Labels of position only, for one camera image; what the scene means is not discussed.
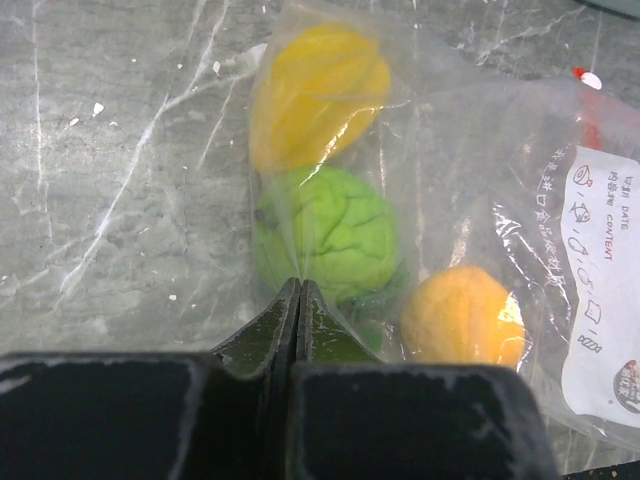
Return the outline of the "zip bag with fruit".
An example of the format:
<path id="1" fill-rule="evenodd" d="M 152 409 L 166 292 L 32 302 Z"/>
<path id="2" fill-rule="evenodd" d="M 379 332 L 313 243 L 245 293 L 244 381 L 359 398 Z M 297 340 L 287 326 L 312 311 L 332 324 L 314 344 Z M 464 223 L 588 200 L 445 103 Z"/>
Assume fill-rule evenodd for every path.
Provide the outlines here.
<path id="1" fill-rule="evenodd" d="M 399 264 L 383 288 L 321 297 L 375 356 L 408 357 L 414 290 L 458 265 L 516 298 L 526 346 L 516 371 L 555 443 L 575 433 L 639 447 L 639 112 L 564 75 L 515 80 L 463 60 L 430 32 L 325 1 L 285 3 L 256 85 L 308 28 L 350 26 L 381 42 L 387 103 L 331 159 L 392 206 Z"/>

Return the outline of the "light blue plastic basket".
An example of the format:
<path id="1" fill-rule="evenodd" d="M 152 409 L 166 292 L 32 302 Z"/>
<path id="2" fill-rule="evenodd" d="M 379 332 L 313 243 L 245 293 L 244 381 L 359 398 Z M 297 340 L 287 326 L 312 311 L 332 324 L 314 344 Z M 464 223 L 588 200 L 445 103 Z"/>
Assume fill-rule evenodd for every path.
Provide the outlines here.
<path id="1" fill-rule="evenodd" d="M 640 0 L 579 0 L 579 2 L 623 18 L 638 20 L 640 17 Z"/>

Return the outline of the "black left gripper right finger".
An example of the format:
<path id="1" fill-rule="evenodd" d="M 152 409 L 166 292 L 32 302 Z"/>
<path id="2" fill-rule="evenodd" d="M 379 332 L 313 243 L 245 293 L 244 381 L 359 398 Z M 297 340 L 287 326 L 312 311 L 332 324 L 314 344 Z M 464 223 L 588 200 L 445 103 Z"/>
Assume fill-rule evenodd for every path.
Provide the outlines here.
<path id="1" fill-rule="evenodd" d="M 383 363 L 302 286 L 292 367 L 296 479 L 555 479 L 536 401 L 512 370 Z"/>

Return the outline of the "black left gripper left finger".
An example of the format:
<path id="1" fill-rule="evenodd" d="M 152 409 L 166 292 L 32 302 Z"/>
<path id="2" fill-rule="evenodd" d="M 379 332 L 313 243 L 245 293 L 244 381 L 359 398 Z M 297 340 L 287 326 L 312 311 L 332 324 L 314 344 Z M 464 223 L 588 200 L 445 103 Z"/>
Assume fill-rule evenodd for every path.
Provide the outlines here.
<path id="1" fill-rule="evenodd" d="M 219 346 L 1 359 L 5 479 L 277 479 L 301 296 Z"/>

